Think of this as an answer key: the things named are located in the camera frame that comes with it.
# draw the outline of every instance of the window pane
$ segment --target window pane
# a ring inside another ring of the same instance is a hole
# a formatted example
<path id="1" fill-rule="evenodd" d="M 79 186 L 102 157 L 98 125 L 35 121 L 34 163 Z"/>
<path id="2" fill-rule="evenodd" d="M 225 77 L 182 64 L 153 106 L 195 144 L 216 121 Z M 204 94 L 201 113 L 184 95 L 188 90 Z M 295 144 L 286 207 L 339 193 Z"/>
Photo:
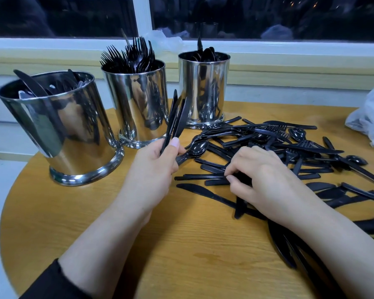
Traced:
<path id="1" fill-rule="evenodd" d="M 150 0 L 153 29 L 184 39 L 374 42 L 374 0 Z"/>
<path id="2" fill-rule="evenodd" d="M 0 0 L 0 37 L 137 36 L 132 0 Z"/>

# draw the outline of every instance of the wall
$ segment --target wall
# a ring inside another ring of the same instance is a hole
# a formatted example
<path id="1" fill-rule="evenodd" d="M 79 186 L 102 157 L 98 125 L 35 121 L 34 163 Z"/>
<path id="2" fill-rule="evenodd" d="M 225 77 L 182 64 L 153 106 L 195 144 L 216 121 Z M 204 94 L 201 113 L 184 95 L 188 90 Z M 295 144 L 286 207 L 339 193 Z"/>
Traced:
<path id="1" fill-rule="evenodd" d="M 13 79 L 15 78 L 12 76 L 0 76 L 0 86 Z M 97 87 L 105 109 L 112 108 L 110 93 L 105 81 L 97 80 Z M 178 83 L 169 82 L 167 89 L 170 95 L 175 89 L 179 89 L 178 87 Z M 366 90 L 228 85 L 226 100 L 359 107 L 367 93 Z M 35 145 L 0 101 L 0 158 L 27 160 L 36 152 Z"/>

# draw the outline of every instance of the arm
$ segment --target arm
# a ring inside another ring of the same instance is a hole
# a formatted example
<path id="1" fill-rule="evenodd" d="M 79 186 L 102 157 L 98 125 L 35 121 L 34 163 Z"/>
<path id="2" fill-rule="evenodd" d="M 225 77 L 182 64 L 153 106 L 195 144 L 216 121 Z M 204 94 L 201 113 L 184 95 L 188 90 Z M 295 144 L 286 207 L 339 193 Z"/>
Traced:
<path id="1" fill-rule="evenodd" d="M 231 174 L 241 171 L 252 187 Z M 225 173 L 230 189 L 301 237 L 350 298 L 374 299 L 374 240 L 322 202 L 272 151 L 241 148 Z"/>
<path id="2" fill-rule="evenodd" d="M 115 201 L 59 259 L 68 280 L 93 298 L 112 298 L 137 234 L 178 170 L 175 158 L 184 148 L 174 138 L 159 156 L 162 143 L 137 152 Z"/>

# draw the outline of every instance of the silver utensil holder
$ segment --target silver utensil holder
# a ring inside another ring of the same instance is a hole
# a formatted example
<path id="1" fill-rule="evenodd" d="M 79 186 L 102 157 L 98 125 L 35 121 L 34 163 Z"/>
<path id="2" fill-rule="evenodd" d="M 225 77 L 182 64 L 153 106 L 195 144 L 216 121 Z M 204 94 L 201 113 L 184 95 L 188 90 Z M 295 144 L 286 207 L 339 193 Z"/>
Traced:
<path id="1" fill-rule="evenodd" d="M 191 98 L 187 124 L 200 129 L 223 120 L 224 93 L 227 86 L 230 55 L 216 52 L 222 61 L 190 61 L 195 51 L 179 54 L 179 82 L 181 95 Z"/>
<path id="2" fill-rule="evenodd" d="M 48 88 L 66 71 L 33 78 Z M 112 172 L 122 161 L 123 146 L 115 139 L 93 75 L 76 72 L 86 83 L 62 94 L 19 99 L 21 80 L 0 87 L 0 98 L 50 164 L 50 176 L 61 185 L 78 186 Z"/>
<path id="3" fill-rule="evenodd" d="M 119 140 L 139 149 L 166 134 L 168 104 L 165 63 L 155 71 L 122 74 L 103 70 L 120 130 Z"/>

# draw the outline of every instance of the round table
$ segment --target round table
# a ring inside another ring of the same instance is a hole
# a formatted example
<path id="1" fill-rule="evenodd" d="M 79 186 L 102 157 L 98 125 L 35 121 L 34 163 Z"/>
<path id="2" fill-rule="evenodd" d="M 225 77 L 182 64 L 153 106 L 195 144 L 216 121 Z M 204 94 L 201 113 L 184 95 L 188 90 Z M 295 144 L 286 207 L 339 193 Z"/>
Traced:
<path id="1" fill-rule="evenodd" d="M 314 124 L 307 138 L 321 143 L 328 136 L 336 149 L 363 156 L 374 173 L 374 148 L 364 135 L 344 127 L 353 108 L 307 105 L 225 102 L 226 119 L 241 115 L 254 122 L 282 120 Z M 119 126 L 113 109 L 108 118 L 116 133 Z M 187 145 L 197 130 L 185 130 Z M 118 194 L 136 150 L 125 149 L 120 166 L 89 185 L 66 187 L 49 177 L 49 166 L 38 153 L 20 173 L 0 222 L 0 253 L 4 269 L 18 294 L 59 257 L 97 218 Z M 204 159 L 225 163 L 206 153 Z M 204 173 L 193 160 L 175 175 Z M 323 174 L 323 182 L 345 181 L 364 190 L 374 183 L 354 172 Z M 203 185 L 203 181 L 194 182 Z M 120 279 L 126 297 L 137 298 L 314 298 L 302 276 L 289 269 L 272 247 L 266 223 L 214 200 L 175 187 L 153 211 L 150 223 L 140 232 Z M 211 191 L 235 199 L 227 186 Z M 374 217 L 374 202 L 339 208 L 352 220 Z"/>

